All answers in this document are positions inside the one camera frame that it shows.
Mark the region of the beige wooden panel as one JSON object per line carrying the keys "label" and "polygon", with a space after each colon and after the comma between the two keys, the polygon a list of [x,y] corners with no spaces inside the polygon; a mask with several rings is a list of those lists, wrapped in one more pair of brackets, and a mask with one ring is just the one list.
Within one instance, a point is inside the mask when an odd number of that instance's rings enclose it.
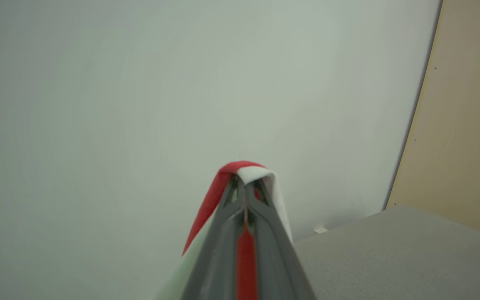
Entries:
{"label": "beige wooden panel", "polygon": [[387,207],[480,231],[480,0],[442,0]]}

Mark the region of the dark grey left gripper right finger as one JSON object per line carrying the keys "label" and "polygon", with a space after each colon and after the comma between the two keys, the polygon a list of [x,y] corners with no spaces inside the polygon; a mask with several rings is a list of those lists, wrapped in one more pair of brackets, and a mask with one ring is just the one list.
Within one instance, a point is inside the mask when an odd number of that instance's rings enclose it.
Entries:
{"label": "dark grey left gripper right finger", "polygon": [[259,300],[316,300],[262,179],[245,186],[248,229],[255,239]]}

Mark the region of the red and white garment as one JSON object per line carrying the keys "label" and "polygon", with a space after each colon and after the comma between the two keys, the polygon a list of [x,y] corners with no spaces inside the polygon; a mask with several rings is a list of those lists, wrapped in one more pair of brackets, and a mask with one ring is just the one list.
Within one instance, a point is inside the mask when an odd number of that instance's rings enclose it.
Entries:
{"label": "red and white garment", "polygon": [[[236,161],[221,167],[216,173],[213,182],[200,206],[187,242],[182,258],[177,268],[162,286],[154,300],[180,300],[185,285],[192,273],[196,260],[211,227],[215,211],[231,175],[238,175],[245,183],[262,179],[275,206],[277,214],[290,241],[292,232],[285,201],[278,182],[278,175],[255,162]],[[241,235],[238,243],[237,259],[237,295],[236,300],[259,300],[256,277],[255,240],[246,231]]]}

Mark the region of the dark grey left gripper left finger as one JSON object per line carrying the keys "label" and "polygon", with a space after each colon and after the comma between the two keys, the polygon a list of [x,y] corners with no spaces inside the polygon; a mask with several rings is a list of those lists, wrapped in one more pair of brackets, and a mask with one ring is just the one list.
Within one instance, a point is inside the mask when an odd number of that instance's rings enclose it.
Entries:
{"label": "dark grey left gripper left finger", "polygon": [[236,300],[244,194],[243,182],[238,175],[231,175],[180,300]]}

